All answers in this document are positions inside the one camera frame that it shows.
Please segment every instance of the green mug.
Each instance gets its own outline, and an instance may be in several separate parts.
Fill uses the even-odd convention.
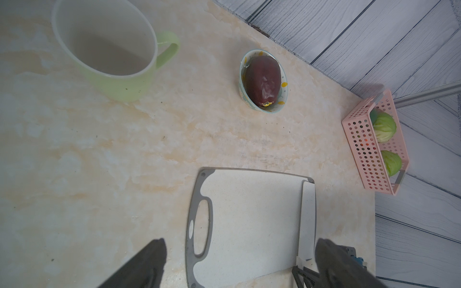
[[[127,0],[58,0],[51,23],[58,43],[82,74],[117,101],[132,102],[145,95],[155,70],[179,49],[176,34],[156,35]],[[157,55],[163,45],[169,47]]]

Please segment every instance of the mug handle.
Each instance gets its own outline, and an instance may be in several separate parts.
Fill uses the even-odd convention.
[[[163,46],[170,44],[170,46],[163,51],[162,54],[157,56],[157,64],[156,68],[159,69],[163,66],[166,62],[168,62],[174,55],[176,55],[177,51],[179,50],[179,38],[170,31],[163,31],[158,33],[157,35],[157,45]]]

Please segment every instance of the bowl rim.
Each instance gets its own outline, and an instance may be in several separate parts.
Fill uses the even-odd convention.
[[[280,109],[277,110],[277,111],[272,111],[272,112],[271,112],[271,111],[266,111],[266,110],[263,110],[263,109],[259,108],[259,107],[250,99],[250,97],[249,97],[248,94],[247,94],[247,91],[245,90],[245,86],[243,85],[243,82],[242,82],[242,68],[243,68],[243,65],[244,65],[245,57],[246,57],[248,54],[250,54],[250,53],[252,53],[252,52],[254,52],[254,51],[263,51],[263,52],[267,53],[269,56],[271,56],[272,58],[274,58],[275,61],[277,61],[277,64],[278,64],[278,66],[280,67],[280,70],[282,71],[283,75],[285,75],[285,81],[284,81],[284,82],[286,82],[286,83],[288,84],[287,75],[286,75],[286,73],[285,73],[284,68],[283,68],[282,65],[280,64],[280,62],[277,60],[277,58],[274,57],[274,55],[270,54],[268,51],[266,51],[266,50],[264,50],[264,49],[253,49],[253,50],[250,50],[250,51],[248,51],[248,52],[245,53],[245,55],[242,57],[242,60],[240,61],[240,69],[239,69],[239,71],[238,71],[238,82],[239,82],[239,84],[240,84],[240,85],[242,86],[242,88],[243,88],[243,89],[242,89],[242,90],[243,90],[243,93],[245,93],[245,96],[251,101],[251,104],[256,108],[256,110],[262,111],[262,112],[265,112],[265,113],[269,113],[269,114],[277,113],[277,112],[281,111],[281,110],[283,109],[283,107],[280,108]],[[287,91],[287,97],[286,97],[286,99],[285,99],[285,104],[286,104],[287,100],[288,100],[288,91]]]

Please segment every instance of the mug rim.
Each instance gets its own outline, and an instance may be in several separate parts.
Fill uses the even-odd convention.
[[[136,76],[144,74],[146,71],[148,71],[148,70],[150,70],[152,68],[152,66],[154,65],[154,63],[155,63],[155,61],[157,59],[157,52],[158,52],[158,48],[159,48],[159,45],[157,43],[157,36],[155,35],[155,31],[154,31],[152,25],[150,24],[150,22],[147,20],[146,16],[144,16],[144,14],[136,6],[134,6],[131,2],[129,2],[128,0],[119,0],[120,2],[124,2],[125,4],[128,4],[128,6],[130,6],[134,11],[136,11],[141,16],[141,18],[144,20],[144,22],[147,24],[147,26],[149,27],[149,30],[151,31],[152,36],[154,37],[154,41],[155,41],[154,55],[153,55],[152,59],[150,60],[149,64],[144,69],[142,69],[141,71],[138,71],[138,72],[136,72],[134,74],[129,74],[129,75],[112,75],[112,74],[101,72],[99,70],[96,70],[95,68],[92,68],[92,67],[86,65],[83,61],[81,61],[79,58],[77,58],[74,55],[74,53],[72,53],[69,50],[69,48],[66,46],[64,41],[62,41],[61,35],[58,32],[58,28],[57,28],[57,24],[56,24],[56,17],[57,17],[58,9],[61,6],[61,3],[64,2],[64,1],[67,1],[67,0],[57,0],[56,3],[54,4],[53,11],[51,13],[51,26],[53,28],[54,36],[56,37],[56,40],[58,40],[59,45],[61,46],[61,48],[64,49],[66,54],[69,55],[72,58],[72,60],[76,61],[79,65],[83,66],[84,68],[90,70],[93,73],[100,74],[102,76],[106,76],[106,77],[110,77],[110,78],[117,78],[117,79],[133,78],[133,77],[136,77]]]

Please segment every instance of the cutting board handle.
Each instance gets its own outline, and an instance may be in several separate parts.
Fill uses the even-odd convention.
[[[213,174],[214,171],[215,169],[203,169],[199,171],[199,175],[197,176],[197,180],[195,182],[194,191],[192,193],[192,199],[190,201],[189,216],[187,218],[186,229],[186,275],[187,284],[189,288],[203,288],[202,285],[197,283],[194,277],[193,269],[194,265],[197,262],[200,262],[207,257],[208,251],[210,250],[211,233],[213,231],[213,204],[210,198],[202,196],[202,194],[200,193],[200,189],[202,187],[202,184],[205,182],[206,178]],[[199,203],[202,200],[206,200],[208,202],[208,235],[203,252],[199,255],[196,255],[194,252],[194,226],[195,217],[197,216],[197,210],[199,208]]]

